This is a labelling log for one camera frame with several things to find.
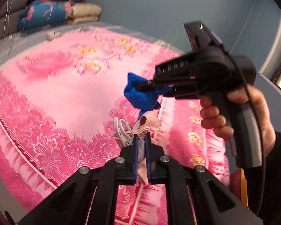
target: beige pillow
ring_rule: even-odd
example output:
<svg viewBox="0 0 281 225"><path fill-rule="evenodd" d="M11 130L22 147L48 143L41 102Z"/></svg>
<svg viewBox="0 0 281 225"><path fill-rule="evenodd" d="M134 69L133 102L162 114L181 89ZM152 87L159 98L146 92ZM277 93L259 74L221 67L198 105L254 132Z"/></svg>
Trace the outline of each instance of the beige pillow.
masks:
<svg viewBox="0 0 281 225"><path fill-rule="evenodd" d="M74 25L78 23L91 22L91 21L98 21L98 16L86 16L82 18L69 19L68 23Z"/></svg>
<svg viewBox="0 0 281 225"><path fill-rule="evenodd" d="M72 6L71 18L80 18L85 16L99 16L101 7L94 3L76 3Z"/></svg>

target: finger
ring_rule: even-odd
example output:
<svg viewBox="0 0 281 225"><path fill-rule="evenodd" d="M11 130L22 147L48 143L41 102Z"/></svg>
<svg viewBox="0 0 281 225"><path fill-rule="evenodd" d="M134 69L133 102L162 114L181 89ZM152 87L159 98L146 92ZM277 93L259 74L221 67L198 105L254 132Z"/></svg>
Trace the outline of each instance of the finger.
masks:
<svg viewBox="0 0 281 225"><path fill-rule="evenodd" d="M209 96L202 96L200 100L200 105L203 108L210 107L212 104L211 98Z"/></svg>
<svg viewBox="0 0 281 225"><path fill-rule="evenodd" d="M210 106L208 108L202 108L200 114L204 119L212 119L220 114L220 110L217 106Z"/></svg>
<svg viewBox="0 0 281 225"><path fill-rule="evenodd" d="M224 126L224 127L214 128L213 132L217 137L227 139L233 135L234 130L231 127Z"/></svg>
<svg viewBox="0 0 281 225"><path fill-rule="evenodd" d="M264 95L260 90L249 84L247 84L247 88L253 104L260 104L264 101ZM249 100L244 86L240 86L237 89L229 92L227 97L230 101L237 104L243 104Z"/></svg>
<svg viewBox="0 0 281 225"><path fill-rule="evenodd" d="M217 116L213 119L202 119L201 126L205 129L213 129L224 127L226 124L226 118L222 115Z"/></svg>

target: pink fabric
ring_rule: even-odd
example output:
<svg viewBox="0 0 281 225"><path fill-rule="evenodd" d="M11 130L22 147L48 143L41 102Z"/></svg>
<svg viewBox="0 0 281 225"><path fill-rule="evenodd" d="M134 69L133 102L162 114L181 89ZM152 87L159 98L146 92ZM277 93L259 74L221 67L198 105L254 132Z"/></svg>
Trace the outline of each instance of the pink fabric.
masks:
<svg viewBox="0 0 281 225"><path fill-rule="evenodd" d="M133 126L138 115L123 97L127 73L151 78L156 64L176 56L94 29L10 60L0 71L0 174L20 204L31 210L81 166L101 167L116 157L113 117ZM228 185L223 140L201 128L199 102L160 101L156 114L165 133L155 138L165 153L186 166L205 165ZM164 186L119 187L115 222L166 224Z"/></svg>

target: gray headboard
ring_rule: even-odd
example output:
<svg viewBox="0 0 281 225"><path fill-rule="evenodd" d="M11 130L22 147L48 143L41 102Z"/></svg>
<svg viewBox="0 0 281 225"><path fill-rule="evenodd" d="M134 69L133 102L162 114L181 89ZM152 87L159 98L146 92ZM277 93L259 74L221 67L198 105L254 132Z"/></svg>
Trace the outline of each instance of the gray headboard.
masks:
<svg viewBox="0 0 281 225"><path fill-rule="evenodd" d="M85 0L72 0L74 2L84 2ZM0 40L3 39L4 23L5 38L18 31L18 17L25 8L27 0L7 0L0 10Z"/></svg>

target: black cable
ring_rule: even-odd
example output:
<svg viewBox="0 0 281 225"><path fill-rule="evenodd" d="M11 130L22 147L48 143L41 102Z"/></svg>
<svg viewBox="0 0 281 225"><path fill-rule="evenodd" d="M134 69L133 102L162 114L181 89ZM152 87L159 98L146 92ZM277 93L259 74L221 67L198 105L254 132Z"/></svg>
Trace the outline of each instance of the black cable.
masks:
<svg viewBox="0 0 281 225"><path fill-rule="evenodd" d="M259 211L260 211L260 208L261 208L261 203L262 203L262 198L263 198L263 192L264 192L264 185L265 185L265 156L264 156L264 147L263 147L263 139L262 139L262 132L261 132L261 127L260 127L260 124L259 124L259 120L258 120L258 117L257 117L257 114L256 114L256 111L255 111L255 107L253 105L253 102L252 102L252 99L251 99L251 96L249 94L249 90L248 90L248 87L247 85L245 84L246 82L246 79L245 79L245 76L243 74L243 72L239 69L239 67L237 66L236 62L234 61L234 59L229 55L229 53L222 47L222 50L224 52L224 54L231 60L231 62L233 63L234 67L236 68L236 71L239 73L239 75L241 76L241 79L243 81L243 84L244 84L244 88L245 88L245 91L246 91L246 94L248 96L248 99L249 99L249 104L250 104L250 107L254 113L254 116L256 118L256 122L257 122L257 125L258 125L258 130L259 130L259 135L260 135L260 145L261 145L261 155L262 155L262 172L261 172L261 188L259 190L259 194L258 194L258 201L257 201L257 208L256 208L256 211L254 212L256 215L259 214Z"/></svg>

